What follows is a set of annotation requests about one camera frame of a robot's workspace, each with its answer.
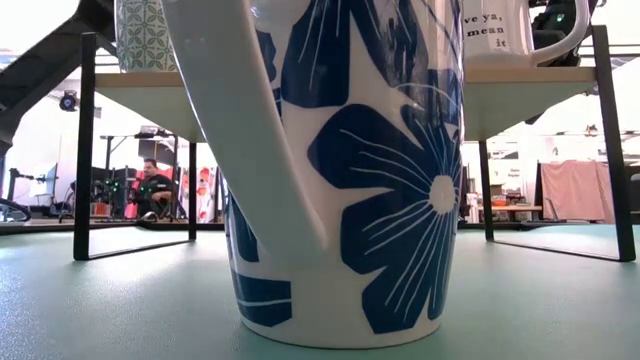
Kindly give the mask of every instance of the green table surface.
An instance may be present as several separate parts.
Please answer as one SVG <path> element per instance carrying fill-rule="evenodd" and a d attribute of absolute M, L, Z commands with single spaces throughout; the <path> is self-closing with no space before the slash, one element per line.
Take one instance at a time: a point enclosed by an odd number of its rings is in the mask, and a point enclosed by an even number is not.
<path fill-rule="evenodd" d="M 500 232 L 503 240 L 615 250 L 610 226 Z M 93 250 L 184 233 L 92 232 Z M 191 245 L 86 263 L 72 235 L 0 237 L 0 359 L 563 359 L 640 358 L 640 275 L 618 264 L 458 236 L 443 325 L 379 350 L 302 348 L 241 323 L 222 233 Z"/>

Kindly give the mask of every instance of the mug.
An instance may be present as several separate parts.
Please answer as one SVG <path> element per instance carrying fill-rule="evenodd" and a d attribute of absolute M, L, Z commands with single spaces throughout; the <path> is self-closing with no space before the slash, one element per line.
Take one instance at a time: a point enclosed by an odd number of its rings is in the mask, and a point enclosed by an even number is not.
<path fill-rule="evenodd" d="M 116 0 L 115 26 L 120 70 L 177 70 L 160 0 Z"/>
<path fill-rule="evenodd" d="M 576 21 L 561 41 L 534 50 L 528 0 L 464 0 L 467 68 L 536 67 L 578 46 L 589 26 L 588 0 L 575 0 Z"/>
<path fill-rule="evenodd" d="M 457 0 L 163 0 L 222 169 L 242 322 L 323 348 L 441 321 L 461 184 Z"/>

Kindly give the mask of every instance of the flower center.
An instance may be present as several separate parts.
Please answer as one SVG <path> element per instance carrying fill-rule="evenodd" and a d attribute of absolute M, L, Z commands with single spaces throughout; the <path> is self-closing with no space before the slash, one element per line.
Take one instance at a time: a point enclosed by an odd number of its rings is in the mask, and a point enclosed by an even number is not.
<path fill-rule="evenodd" d="M 451 177 L 436 176 L 429 192 L 429 203 L 431 203 L 436 213 L 443 215 L 453 210 L 455 199 L 456 192 Z"/>

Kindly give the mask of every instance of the computer monitor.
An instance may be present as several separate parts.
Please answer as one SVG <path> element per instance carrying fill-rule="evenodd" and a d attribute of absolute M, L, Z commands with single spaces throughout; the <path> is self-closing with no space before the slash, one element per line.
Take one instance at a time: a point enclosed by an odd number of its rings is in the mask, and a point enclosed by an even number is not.
<path fill-rule="evenodd" d="M 29 189 L 30 197 L 55 194 L 58 163 L 41 164 L 30 175 L 34 177 Z"/>

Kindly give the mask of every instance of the camera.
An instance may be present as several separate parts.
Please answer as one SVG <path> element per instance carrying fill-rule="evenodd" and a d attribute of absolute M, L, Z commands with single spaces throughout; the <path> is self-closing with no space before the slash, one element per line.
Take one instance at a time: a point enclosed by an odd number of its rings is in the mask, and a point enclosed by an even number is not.
<path fill-rule="evenodd" d="M 60 99 L 60 109 L 63 111 L 76 111 L 78 105 L 78 96 L 74 90 L 65 90 L 64 95 Z"/>

